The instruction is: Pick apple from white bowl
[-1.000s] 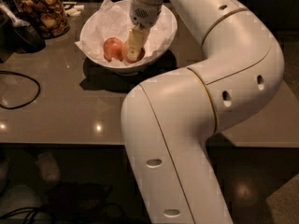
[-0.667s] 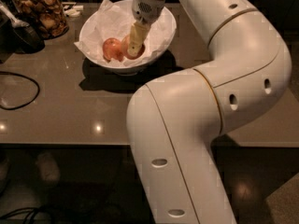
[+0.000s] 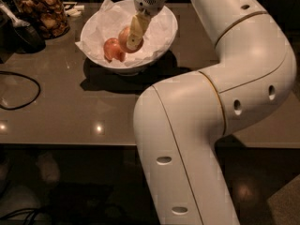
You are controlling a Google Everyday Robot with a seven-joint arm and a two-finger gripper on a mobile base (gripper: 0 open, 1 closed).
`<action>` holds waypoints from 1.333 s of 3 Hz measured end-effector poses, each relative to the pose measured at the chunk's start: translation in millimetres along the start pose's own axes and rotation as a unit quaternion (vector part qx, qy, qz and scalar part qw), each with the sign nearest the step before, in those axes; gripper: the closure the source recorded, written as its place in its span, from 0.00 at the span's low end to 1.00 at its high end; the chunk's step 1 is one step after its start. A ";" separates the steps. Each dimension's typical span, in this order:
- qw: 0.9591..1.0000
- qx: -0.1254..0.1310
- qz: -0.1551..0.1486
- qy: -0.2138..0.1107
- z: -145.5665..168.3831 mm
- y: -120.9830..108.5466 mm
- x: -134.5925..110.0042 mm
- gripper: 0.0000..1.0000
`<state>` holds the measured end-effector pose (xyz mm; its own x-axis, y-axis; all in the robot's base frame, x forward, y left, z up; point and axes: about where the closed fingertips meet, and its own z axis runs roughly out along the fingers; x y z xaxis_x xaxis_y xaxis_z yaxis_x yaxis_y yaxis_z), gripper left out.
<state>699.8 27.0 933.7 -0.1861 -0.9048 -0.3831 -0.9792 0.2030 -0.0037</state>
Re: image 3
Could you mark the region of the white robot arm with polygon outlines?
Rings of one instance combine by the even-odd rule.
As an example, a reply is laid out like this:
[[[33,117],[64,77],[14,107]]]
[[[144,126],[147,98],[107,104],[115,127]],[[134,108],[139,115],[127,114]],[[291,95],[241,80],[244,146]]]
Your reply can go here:
[[[296,77],[292,46],[256,0],[190,0],[217,64],[157,82],[133,127],[161,225],[239,225],[216,141],[273,113]]]

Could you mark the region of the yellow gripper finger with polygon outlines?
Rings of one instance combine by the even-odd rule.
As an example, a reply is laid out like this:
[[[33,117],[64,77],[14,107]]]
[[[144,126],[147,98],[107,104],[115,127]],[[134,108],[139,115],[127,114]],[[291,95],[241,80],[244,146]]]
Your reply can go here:
[[[151,18],[141,12],[132,17],[127,36],[127,48],[129,50],[137,51],[142,45],[143,36],[146,33],[150,22]]]

